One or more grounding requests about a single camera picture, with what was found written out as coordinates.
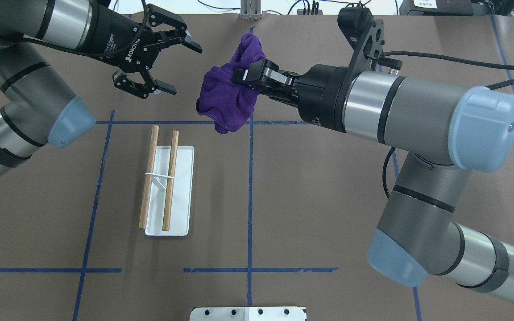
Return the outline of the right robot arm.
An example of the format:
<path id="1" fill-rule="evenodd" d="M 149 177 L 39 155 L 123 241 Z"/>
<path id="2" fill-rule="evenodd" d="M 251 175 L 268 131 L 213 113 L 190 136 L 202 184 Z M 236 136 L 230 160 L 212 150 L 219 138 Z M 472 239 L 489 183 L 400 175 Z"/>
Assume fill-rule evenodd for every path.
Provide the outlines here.
<path id="1" fill-rule="evenodd" d="M 514 303 L 514 246 L 452 219 L 471 171 L 494 172 L 510 152 L 514 95 L 378 73 L 372 62 L 297 75 L 261 60 L 233 81 L 305 122 L 408 153 L 367 252 L 375 270 L 407 287 L 443 276 Z"/>

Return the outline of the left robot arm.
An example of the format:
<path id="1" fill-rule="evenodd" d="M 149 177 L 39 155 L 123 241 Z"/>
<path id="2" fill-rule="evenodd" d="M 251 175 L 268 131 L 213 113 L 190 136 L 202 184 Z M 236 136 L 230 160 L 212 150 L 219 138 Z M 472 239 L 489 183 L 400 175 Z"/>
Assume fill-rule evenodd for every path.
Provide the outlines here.
<path id="1" fill-rule="evenodd" d="M 0 0 L 0 177 L 46 144 L 65 148 L 95 125 L 95 117 L 34 45 L 92 58 L 117 68 L 117 89 L 146 99 L 173 85 L 149 71 L 172 45 L 201 53 L 184 19 L 141 2 L 136 22 L 108 0 Z"/>

